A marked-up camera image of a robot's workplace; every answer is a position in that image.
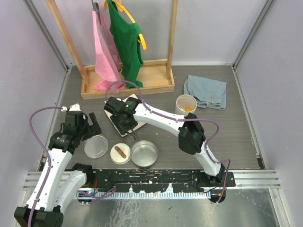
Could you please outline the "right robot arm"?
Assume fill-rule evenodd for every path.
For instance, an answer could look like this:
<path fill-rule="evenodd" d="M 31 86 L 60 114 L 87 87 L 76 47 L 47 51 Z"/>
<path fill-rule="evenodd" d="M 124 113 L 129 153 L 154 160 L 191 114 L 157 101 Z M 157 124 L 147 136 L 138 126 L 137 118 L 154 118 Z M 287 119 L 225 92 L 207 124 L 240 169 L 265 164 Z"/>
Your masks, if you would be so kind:
<path fill-rule="evenodd" d="M 172 133 L 178 137 L 178 147 L 195 156 L 212 186 L 226 181 L 227 169 L 210 151 L 201 120 L 195 114 L 184 116 L 168 113 L 135 97 L 125 101 L 110 97 L 105 101 L 104 110 L 110 113 L 109 118 L 121 135 L 129 134 L 138 123 L 150 124 Z"/>

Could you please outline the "metal tongs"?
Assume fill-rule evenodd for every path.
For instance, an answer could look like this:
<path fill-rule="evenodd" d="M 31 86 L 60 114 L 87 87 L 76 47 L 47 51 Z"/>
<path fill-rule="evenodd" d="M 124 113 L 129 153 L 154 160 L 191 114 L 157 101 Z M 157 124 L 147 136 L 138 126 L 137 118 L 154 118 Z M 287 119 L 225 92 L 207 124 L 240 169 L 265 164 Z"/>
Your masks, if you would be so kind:
<path fill-rule="evenodd" d="M 137 133 L 133 130 L 127 131 L 126 132 L 130 137 L 132 137 L 134 140 L 138 140 L 137 138 Z"/>

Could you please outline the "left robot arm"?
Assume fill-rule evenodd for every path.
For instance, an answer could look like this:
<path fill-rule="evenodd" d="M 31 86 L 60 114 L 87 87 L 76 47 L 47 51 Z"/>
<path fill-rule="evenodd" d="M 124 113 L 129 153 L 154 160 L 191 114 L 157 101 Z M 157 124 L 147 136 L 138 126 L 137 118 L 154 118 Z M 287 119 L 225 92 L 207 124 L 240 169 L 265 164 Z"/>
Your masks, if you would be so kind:
<path fill-rule="evenodd" d="M 46 148 L 47 162 L 25 206 L 17 207 L 14 218 L 22 227 L 60 227 L 63 216 L 77 191 L 94 184 L 91 165 L 76 163 L 68 179 L 60 184 L 67 164 L 81 141 L 100 135 L 102 130 L 94 113 L 68 109 L 65 122 Z"/>

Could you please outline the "blue denim cloth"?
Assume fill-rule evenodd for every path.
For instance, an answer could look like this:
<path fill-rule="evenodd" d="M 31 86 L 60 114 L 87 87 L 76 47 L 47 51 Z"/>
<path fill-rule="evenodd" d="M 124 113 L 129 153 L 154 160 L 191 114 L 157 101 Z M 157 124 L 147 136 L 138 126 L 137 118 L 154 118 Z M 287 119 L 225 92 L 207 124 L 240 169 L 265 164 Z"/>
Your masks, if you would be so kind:
<path fill-rule="evenodd" d="M 226 82 L 188 75 L 184 83 L 183 94 L 194 97 L 200 108 L 226 109 Z"/>

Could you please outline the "white square plate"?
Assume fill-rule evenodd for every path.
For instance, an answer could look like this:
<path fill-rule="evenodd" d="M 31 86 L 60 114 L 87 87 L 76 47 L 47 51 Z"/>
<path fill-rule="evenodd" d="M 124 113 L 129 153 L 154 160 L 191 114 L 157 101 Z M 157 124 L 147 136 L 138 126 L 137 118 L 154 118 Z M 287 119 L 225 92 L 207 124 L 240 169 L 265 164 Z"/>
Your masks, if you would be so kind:
<path fill-rule="evenodd" d="M 123 101 L 125 102 L 128 98 L 130 97 L 133 97 L 133 98 L 136 98 L 138 99 L 138 96 L 135 94 L 135 93 L 132 93 L 131 95 L 129 95 L 127 98 L 125 98 Z M 112 114 L 107 111 L 107 110 L 104 110 L 104 113 L 105 115 L 107 116 L 107 118 L 109 119 L 109 121 L 111 122 L 111 124 L 113 125 L 114 129 L 117 131 L 117 133 L 123 138 L 125 136 L 127 136 L 128 134 L 127 133 L 120 133 L 120 131 L 118 130 L 118 128 L 114 125 L 113 121 L 111 120 L 111 116 Z M 133 131 L 136 132 L 139 128 L 143 127 L 145 125 L 145 123 L 143 122 L 138 122 L 138 124 L 133 128 Z"/>

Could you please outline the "tall metal container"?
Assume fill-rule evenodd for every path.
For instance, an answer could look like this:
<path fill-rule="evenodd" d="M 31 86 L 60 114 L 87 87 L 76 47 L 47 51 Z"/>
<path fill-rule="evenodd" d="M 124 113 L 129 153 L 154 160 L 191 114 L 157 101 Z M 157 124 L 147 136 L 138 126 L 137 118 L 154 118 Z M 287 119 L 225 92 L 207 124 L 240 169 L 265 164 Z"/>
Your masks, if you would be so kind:
<path fill-rule="evenodd" d="M 186 112 L 185 109 L 194 109 L 191 112 Z M 187 116 L 189 113 L 195 113 L 197 108 L 197 101 L 193 96 L 181 95 L 176 99 L 175 103 L 175 114 L 181 114 Z"/>

